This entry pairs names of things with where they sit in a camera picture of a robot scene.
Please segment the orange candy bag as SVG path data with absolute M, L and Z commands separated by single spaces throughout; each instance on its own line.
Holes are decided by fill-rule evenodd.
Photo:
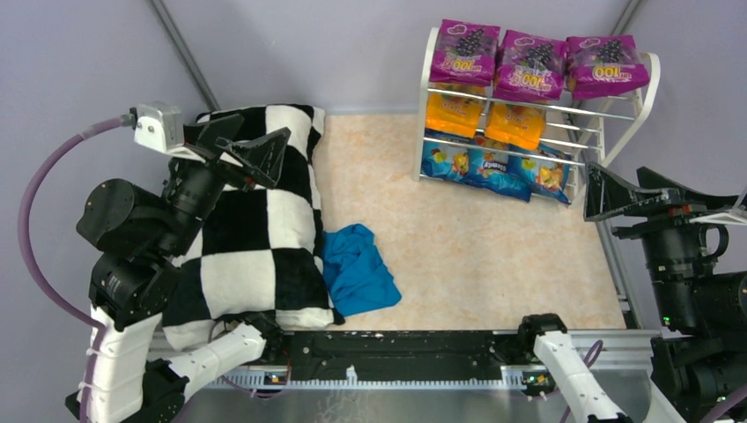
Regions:
M 493 103 L 487 115 L 484 134 L 524 150 L 535 150 L 545 124 L 544 112 L 539 108 Z
M 429 93 L 425 110 L 425 127 L 473 138 L 477 131 L 484 101 L 444 93 Z

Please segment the purple candy bag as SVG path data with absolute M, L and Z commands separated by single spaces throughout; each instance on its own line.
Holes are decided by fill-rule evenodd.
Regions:
M 443 19 L 429 81 L 487 87 L 495 73 L 500 26 Z
M 650 81 L 629 34 L 571 36 L 566 45 L 566 87 L 575 101 L 629 93 Z
M 559 100 L 567 51 L 566 41 L 507 31 L 500 45 L 493 96 L 520 102 Z

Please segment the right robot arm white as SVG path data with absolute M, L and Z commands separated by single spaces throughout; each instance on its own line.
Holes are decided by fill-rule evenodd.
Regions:
M 661 328 L 602 336 L 592 356 L 645 373 L 647 422 L 746 419 L 746 275 L 717 273 L 729 228 L 746 223 L 746 197 L 713 196 L 642 167 L 630 183 L 591 162 L 583 217 L 634 217 L 611 234 L 641 243 Z

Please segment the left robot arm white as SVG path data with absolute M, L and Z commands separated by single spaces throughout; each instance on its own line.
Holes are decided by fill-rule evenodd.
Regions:
M 87 198 L 76 229 L 100 252 L 89 287 L 94 326 L 84 380 L 65 400 L 80 421 L 169 422 L 226 372 L 277 356 L 283 332 L 273 314 L 250 312 L 195 351 L 148 357 L 182 280 L 173 260 L 188 251 L 225 186 L 277 185 L 291 131 L 242 140 L 243 122 L 237 114 L 193 125 L 140 114 L 137 142 L 169 158 L 163 191 L 111 179 Z

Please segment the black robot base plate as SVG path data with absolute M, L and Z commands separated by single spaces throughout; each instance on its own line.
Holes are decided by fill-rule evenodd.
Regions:
M 290 370 L 294 382 L 340 381 L 349 368 L 363 382 L 467 382 L 536 362 L 513 331 L 336 330 L 286 332 L 251 364 Z

